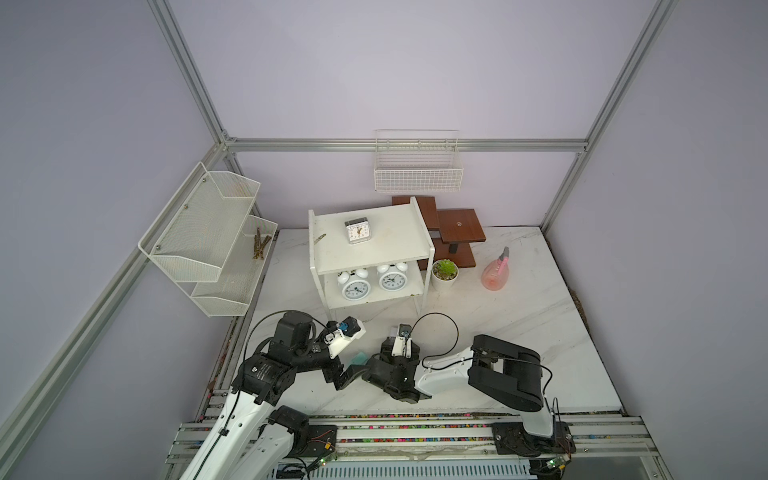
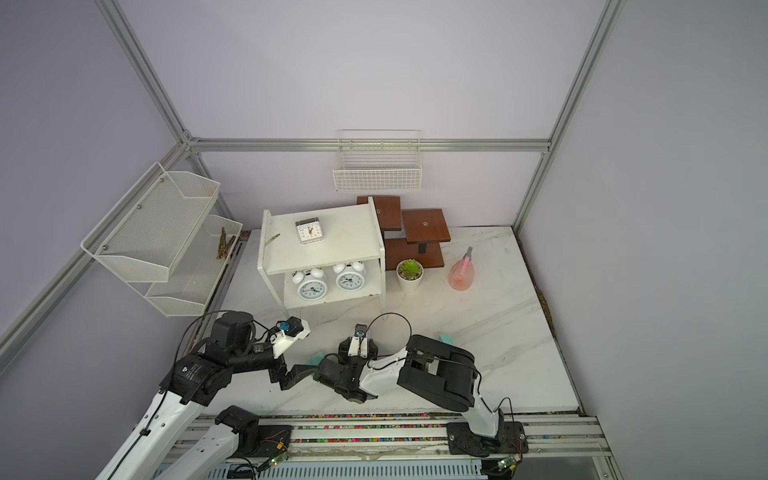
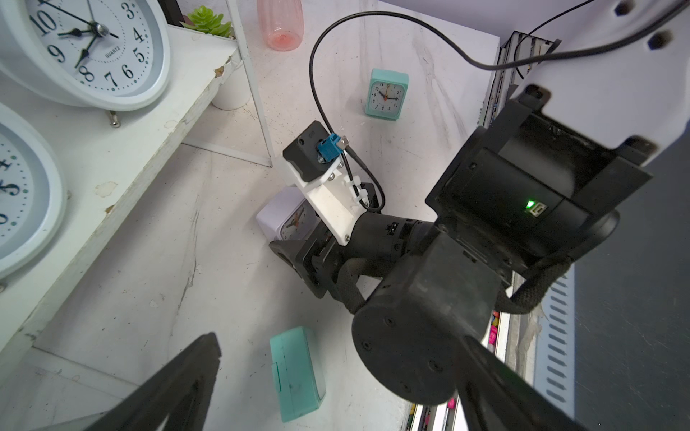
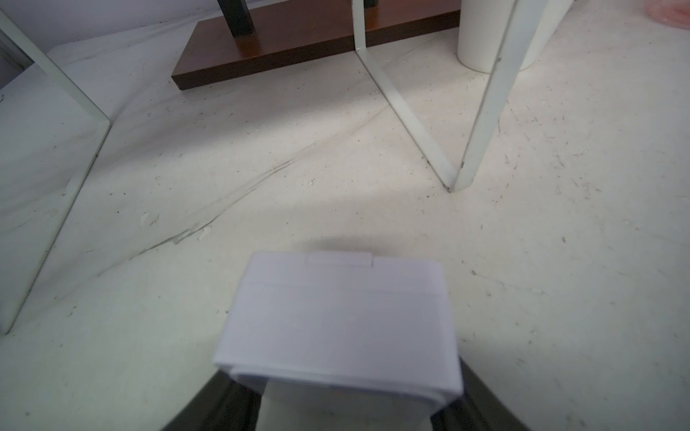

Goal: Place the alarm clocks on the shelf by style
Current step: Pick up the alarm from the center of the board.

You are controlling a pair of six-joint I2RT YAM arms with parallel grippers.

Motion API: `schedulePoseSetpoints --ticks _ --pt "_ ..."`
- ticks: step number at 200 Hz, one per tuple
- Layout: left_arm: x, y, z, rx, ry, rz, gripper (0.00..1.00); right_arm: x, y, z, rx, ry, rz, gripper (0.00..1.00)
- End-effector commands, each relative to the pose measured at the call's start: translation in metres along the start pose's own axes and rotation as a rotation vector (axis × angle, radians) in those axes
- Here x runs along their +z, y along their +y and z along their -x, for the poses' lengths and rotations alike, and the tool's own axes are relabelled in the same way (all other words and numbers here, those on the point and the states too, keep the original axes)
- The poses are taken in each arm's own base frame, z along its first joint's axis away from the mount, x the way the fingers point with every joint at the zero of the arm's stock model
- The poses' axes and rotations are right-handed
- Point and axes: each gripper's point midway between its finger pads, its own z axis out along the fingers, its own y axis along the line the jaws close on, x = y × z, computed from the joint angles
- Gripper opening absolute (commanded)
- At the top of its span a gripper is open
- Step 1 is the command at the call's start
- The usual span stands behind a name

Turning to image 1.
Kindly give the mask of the mint green square alarm clock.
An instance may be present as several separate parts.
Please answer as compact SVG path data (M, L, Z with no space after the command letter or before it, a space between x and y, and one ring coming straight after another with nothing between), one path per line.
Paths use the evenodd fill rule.
M363 352L359 352L350 360L349 365L350 366L364 366L364 365L367 364L369 359L370 359L370 357L367 354L365 354Z

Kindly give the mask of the white twin-bell alarm clock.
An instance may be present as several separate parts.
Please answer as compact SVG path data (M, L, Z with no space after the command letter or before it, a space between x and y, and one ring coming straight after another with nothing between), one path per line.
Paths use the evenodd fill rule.
M337 284L342 297L347 301L361 301L371 292L369 272L365 268L342 271L337 274Z

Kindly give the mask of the transparent square alarm clock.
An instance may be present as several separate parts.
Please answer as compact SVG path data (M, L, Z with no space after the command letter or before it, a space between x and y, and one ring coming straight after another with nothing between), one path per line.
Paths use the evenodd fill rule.
M372 238L370 221L367 217L347 220L344 222L348 243L356 245Z

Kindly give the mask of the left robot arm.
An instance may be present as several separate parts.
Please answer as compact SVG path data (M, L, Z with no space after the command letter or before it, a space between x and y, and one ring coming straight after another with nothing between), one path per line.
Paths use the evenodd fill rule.
M296 310L278 317L274 334L239 365L216 423L186 468L184 479L265 479L282 460L309 447L308 416L280 404L300 373L320 371L340 390L351 381L340 354L362 338L354 317L320 322Z

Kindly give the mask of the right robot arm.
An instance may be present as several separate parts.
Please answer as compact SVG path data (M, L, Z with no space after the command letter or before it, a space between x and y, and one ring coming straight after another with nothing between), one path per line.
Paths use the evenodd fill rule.
M421 359L410 342L405 337L385 340L381 351L360 366L357 376L391 398L411 404L468 386L520 417L492 426L498 453L525 458L575 453L559 403L546 397L553 372L536 351L479 334L459 353Z

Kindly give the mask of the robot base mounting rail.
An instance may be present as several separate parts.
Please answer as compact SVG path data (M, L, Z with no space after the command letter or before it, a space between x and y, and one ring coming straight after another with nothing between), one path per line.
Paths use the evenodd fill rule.
M558 437L569 443L561 455L572 460L635 458L647 478L670 478L641 418L577 413L561 419L567 429ZM403 474L435 474L442 461L448 462L446 471L451 475L525 475L527 458L504 444L517 421L512 415L488 412L314 416L313 450L302 462L309 464L322 452L330 454L329 465L313 472L315 479L347 471L363 473L368 467L384 471L388 466Z

